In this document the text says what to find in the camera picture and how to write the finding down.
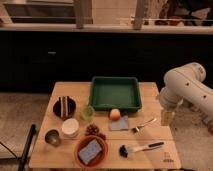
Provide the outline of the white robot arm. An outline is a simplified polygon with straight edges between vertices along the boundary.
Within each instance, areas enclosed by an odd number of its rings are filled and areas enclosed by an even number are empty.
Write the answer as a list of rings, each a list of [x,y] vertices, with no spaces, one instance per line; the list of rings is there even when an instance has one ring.
[[[173,68],[164,75],[158,100],[165,112],[173,112],[182,100],[192,103],[206,114],[203,122],[213,135],[213,89],[203,84],[205,78],[205,68],[196,62]]]

